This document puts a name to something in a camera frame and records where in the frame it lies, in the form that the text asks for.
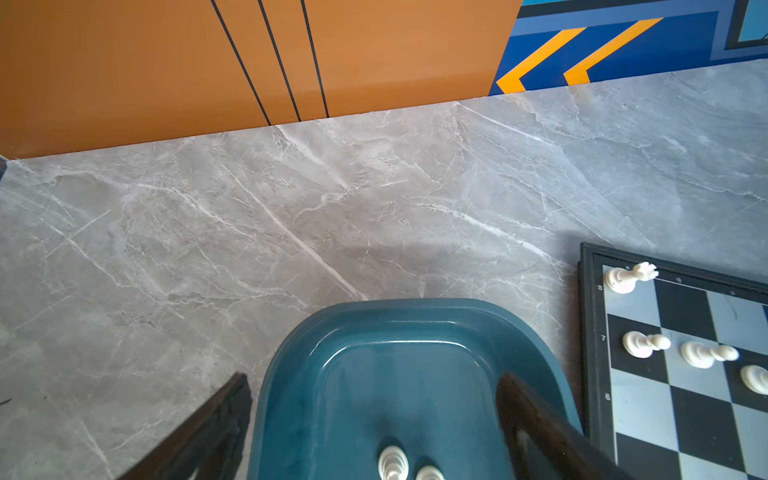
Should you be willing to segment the black and silver chessboard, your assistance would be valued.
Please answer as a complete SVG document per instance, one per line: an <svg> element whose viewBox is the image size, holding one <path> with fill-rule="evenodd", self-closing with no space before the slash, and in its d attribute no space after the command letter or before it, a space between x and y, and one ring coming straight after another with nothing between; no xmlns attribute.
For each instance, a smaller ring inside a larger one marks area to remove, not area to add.
<svg viewBox="0 0 768 480"><path fill-rule="evenodd" d="M659 276L629 294L605 284L613 268L641 262ZM592 444L635 479L763 479L767 475L767 396L740 377L767 369L767 287L591 243L579 262L585 431ZM671 347L640 359L629 331L662 334ZM732 346L738 360L689 365L687 341Z"/></svg>

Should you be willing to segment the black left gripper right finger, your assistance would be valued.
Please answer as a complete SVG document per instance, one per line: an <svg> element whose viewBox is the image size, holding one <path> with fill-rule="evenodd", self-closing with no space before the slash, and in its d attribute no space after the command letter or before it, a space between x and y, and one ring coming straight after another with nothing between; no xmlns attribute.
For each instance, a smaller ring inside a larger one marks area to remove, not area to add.
<svg viewBox="0 0 768 480"><path fill-rule="evenodd" d="M520 377L504 372L496 410L516 479L629 479Z"/></svg>

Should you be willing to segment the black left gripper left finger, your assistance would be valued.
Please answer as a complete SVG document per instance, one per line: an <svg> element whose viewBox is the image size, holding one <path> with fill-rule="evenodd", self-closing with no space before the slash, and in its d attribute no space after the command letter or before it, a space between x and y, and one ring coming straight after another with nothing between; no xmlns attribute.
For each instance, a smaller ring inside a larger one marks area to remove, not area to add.
<svg viewBox="0 0 768 480"><path fill-rule="evenodd" d="M190 415L123 479L233 479L242 462L252 394L244 373Z"/></svg>

